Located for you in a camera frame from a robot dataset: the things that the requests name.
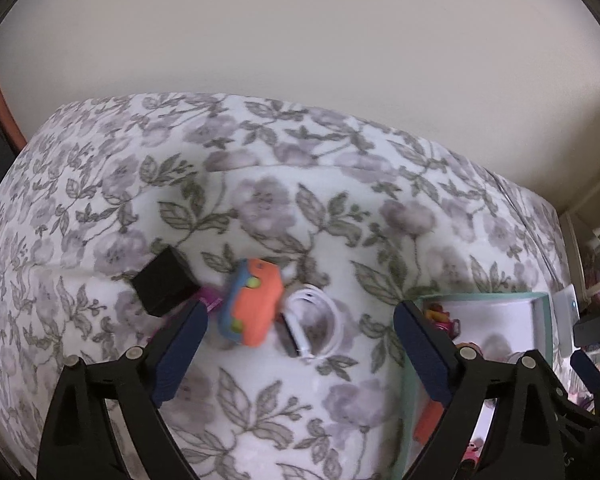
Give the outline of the white shelf unit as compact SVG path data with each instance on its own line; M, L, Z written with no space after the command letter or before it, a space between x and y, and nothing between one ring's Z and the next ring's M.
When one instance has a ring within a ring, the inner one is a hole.
M571 284L580 306L600 306L600 174L559 216Z

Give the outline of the black wall charger adapter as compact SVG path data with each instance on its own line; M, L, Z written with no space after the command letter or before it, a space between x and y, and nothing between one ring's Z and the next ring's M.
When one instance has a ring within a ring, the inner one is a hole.
M172 246L166 246L147 263L131 285L144 310L156 318L167 315L201 289L185 258Z

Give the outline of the pink smart watch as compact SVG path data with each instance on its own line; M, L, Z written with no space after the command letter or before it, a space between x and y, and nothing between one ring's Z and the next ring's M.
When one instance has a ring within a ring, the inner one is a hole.
M475 469L478 465L482 447L483 438L475 438L474 440L471 440L467 445L463 459L460 462L460 466L464 469Z

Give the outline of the teal rimmed white box lid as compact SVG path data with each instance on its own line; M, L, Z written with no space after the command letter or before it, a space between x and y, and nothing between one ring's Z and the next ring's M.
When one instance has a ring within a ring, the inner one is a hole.
M419 309L438 304L460 322L456 338L476 344L483 356L505 362L513 354L538 350L547 363L557 349L555 322L550 295L546 292L520 294L449 294L415 300ZM414 432L429 402L428 393L416 370L406 362L402 378L402 443L390 477L400 479L422 450Z

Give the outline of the white power strip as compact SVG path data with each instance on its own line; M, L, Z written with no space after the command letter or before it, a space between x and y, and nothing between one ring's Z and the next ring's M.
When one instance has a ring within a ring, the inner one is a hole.
M552 296L558 333L558 352L567 359L574 351L573 326L580 320L576 289L570 284Z

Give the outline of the purple lighter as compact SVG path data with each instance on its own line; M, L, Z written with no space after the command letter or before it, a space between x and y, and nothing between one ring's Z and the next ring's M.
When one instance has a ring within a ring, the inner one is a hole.
M223 297L222 294L214 287L202 286L198 290L196 298L201 302L208 313L218 310L222 306Z

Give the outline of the orange blue toy car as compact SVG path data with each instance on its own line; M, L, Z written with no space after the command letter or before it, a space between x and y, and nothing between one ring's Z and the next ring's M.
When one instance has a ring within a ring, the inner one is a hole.
M436 401L430 400L422 410L413 432L414 440L419 444L425 444L434 433L438 422L444 413L444 406Z
M279 267L261 259L239 260L218 314L219 331L235 344L265 341L284 292Z

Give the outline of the floral grey white blanket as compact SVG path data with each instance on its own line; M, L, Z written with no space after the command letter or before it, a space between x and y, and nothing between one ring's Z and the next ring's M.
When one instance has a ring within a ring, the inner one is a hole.
M33 470L68 356L159 327L132 277L166 247L223 286L247 258L332 298L329 356L210 327L161 414L206 479L383 479L400 446L403 299L556 292L555 209L411 133L284 101L156 93L59 107L0 184L0 434Z

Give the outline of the black plugged charger block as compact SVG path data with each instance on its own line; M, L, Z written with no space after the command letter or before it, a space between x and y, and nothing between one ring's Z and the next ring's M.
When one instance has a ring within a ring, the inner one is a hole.
M573 325L573 345L576 348L588 347L591 344L600 344L600 315L589 314L582 316Z

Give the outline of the white smart watch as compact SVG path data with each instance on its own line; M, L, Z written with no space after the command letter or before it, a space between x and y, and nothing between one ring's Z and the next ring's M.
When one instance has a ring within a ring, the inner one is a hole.
M288 356L303 361L330 358L343 337L335 301L314 285L304 285L286 296L275 328Z

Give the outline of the pink yellow toy figure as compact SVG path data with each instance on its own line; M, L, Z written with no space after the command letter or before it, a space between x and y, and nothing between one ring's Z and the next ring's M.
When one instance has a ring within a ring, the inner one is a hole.
M427 304L424 313L425 318L434 324L437 330L442 330L452 340L460 336L460 321L457 318L452 318L441 304Z

